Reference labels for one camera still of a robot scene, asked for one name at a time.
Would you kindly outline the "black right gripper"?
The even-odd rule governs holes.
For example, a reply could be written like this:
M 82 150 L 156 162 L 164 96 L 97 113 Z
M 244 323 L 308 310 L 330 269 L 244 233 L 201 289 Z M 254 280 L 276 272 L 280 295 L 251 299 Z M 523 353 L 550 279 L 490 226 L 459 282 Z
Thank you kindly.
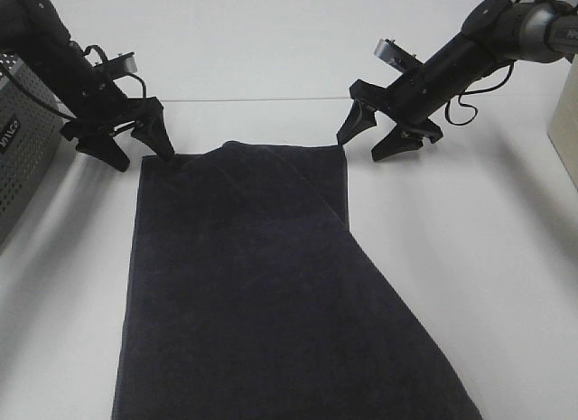
M 418 68 L 401 74 L 385 88 L 358 79 L 350 86 L 350 97 L 350 112 L 336 135 L 339 144 L 375 126 L 377 112 L 395 122 L 392 131 L 372 148 L 374 162 L 419 150 L 425 138 L 432 143 L 442 138 L 441 128 L 429 119 L 442 105 L 442 98 Z

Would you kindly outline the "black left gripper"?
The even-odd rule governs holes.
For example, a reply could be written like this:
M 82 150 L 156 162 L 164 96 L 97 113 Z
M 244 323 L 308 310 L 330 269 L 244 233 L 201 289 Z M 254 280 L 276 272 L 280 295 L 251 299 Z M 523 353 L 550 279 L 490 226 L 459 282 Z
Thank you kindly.
M 141 95 L 129 98 L 110 83 L 91 93 L 77 118 L 69 120 L 60 133 L 66 140 L 78 138 L 76 150 L 125 172 L 130 161 L 115 142 L 114 136 L 125 131 L 170 163 L 175 155 L 163 119 L 163 106 L 155 97 L 148 97 L 141 84 Z

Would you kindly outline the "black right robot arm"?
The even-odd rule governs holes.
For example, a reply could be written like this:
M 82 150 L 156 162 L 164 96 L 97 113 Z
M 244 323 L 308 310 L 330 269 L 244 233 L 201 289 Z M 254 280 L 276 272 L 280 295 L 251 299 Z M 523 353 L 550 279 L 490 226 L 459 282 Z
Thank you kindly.
M 381 112 L 394 128 L 371 151 L 374 161 L 418 150 L 439 141 L 443 132 L 430 118 L 453 98 L 472 94 L 471 84 L 516 61 L 552 63 L 577 53 L 577 9 L 561 0 L 484 0 L 460 31 L 428 61 L 421 62 L 392 40 L 375 54 L 400 71 L 382 88 L 361 79 L 350 86 L 350 112 L 337 133 L 344 145 L 376 125 Z

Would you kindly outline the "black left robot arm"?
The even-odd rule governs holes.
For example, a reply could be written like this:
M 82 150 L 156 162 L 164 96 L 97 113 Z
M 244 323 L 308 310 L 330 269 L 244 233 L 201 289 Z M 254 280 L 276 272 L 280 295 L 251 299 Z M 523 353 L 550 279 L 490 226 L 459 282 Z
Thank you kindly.
M 130 98 L 116 84 L 136 76 L 135 55 L 110 59 L 97 45 L 81 48 L 50 0 L 1 0 L 1 50 L 22 59 L 69 109 L 61 134 L 78 142 L 78 152 L 123 172 L 129 159 L 115 137 L 130 131 L 162 160 L 173 159 L 160 101 Z

